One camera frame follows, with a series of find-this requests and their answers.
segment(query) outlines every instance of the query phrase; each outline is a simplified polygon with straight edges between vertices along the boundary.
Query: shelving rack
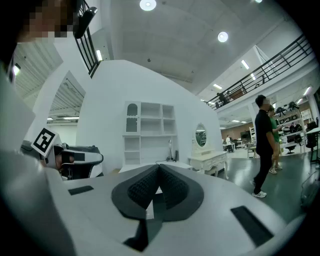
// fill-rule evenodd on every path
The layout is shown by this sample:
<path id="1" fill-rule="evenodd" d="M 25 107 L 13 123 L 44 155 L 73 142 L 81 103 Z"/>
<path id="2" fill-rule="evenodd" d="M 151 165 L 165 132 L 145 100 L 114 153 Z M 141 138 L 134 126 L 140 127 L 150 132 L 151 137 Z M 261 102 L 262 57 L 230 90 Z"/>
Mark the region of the shelving rack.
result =
<path id="1" fill-rule="evenodd" d="M 175 150 L 178 150 L 174 106 L 137 101 L 127 101 L 125 105 L 123 164 L 165 161 L 169 155 L 169 140 L 172 141 L 174 157 Z"/>

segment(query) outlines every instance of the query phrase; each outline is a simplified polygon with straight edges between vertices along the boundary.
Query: black pants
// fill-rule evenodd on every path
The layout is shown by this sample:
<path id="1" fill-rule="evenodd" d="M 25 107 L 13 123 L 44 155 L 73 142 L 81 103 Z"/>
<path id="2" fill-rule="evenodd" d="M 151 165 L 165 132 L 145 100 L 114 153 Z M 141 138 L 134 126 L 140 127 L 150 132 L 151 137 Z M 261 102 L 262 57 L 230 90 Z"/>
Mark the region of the black pants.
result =
<path id="1" fill-rule="evenodd" d="M 265 182 L 267 174 L 272 165 L 272 154 L 261 154 L 260 155 L 260 171 L 254 177 L 255 188 L 253 192 L 258 194 L 261 191 L 261 186 Z"/>

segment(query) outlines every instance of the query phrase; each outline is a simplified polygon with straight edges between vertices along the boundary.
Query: recessed light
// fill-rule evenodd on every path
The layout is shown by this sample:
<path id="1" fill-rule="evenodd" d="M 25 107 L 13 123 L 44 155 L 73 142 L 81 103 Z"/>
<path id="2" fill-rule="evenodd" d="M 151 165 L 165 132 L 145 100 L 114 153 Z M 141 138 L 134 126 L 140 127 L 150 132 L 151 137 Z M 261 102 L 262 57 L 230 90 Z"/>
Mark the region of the recessed light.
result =
<path id="1" fill-rule="evenodd" d="M 79 116 L 64 117 L 63 119 L 66 119 L 66 120 L 79 119 Z"/>
<path id="2" fill-rule="evenodd" d="M 310 88 L 311 88 L 311 86 L 309 86 L 309 87 L 305 90 L 303 96 L 305 96 L 305 95 L 309 92 Z"/>
<path id="3" fill-rule="evenodd" d="M 18 63 L 16 63 L 14 66 L 13 66 L 13 72 L 14 72 L 14 75 L 18 75 L 18 73 L 20 72 L 20 69 L 21 67 L 19 66 Z"/>
<path id="4" fill-rule="evenodd" d="M 245 66 L 245 68 L 246 68 L 247 70 L 249 69 L 248 64 L 247 64 L 244 60 L 241 60 L 241 63 Z"/>
<path id="5" fill-rule="evenodd" d="M 96 56 L 98 57 L 99 61 L 102 61 L 102 56 L 100 50 L 96 50 Z"/>
<path id="6" fill-rule="evenodd" d="M 218 40 L 221 42 L 221 43 L 224 43 L 225 41 L 228 40 L 228 34 L 226 32 L 220 32 L 218 34 Z"/>
<path id="7" fill-rule="evenodd" d="M 152 11 L 156 6 L 156 0 L 141 0 L 140 2 L 140 8 L 144 11 Z"/>
<path id="8" fill-rule="evenodd" d="M 220 85 L 217 85 L 216 83 L 213 85 L 214 87 L 217 87 L 218 89 L 222 89 L 222 87 Z"/>

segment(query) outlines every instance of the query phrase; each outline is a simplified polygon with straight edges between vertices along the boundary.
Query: oval mirror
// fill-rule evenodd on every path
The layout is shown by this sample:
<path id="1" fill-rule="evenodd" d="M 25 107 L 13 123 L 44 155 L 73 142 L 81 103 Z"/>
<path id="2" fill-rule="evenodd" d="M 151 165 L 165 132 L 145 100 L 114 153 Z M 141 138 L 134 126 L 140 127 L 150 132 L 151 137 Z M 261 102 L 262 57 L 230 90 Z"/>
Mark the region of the oval mirror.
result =
<path id="1" fill-rule="evenodd" d="M 207 141 L 207 134 L 205 127 L 200 123 L 195 130 L 195 139 L 200 147 L 203 147 Z"/>

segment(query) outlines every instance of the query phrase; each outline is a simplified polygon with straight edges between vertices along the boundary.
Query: chair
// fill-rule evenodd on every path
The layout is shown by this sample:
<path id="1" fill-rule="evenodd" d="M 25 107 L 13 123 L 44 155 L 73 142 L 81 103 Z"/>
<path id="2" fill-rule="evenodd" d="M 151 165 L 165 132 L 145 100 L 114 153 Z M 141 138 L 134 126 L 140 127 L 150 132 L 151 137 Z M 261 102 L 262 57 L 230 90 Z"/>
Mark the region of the chair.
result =
<path id="1" fill-rule="evenodd" d="M 248 145 L 248 147 L 247 147 L 247 156 L 248 156 L 248 158 L 254 158 L 254 156 L 255 156 L 255 151 L 254 150 L 252 150 L 251 149 L 251 147 L 253 147 L 252 145 Z"/>

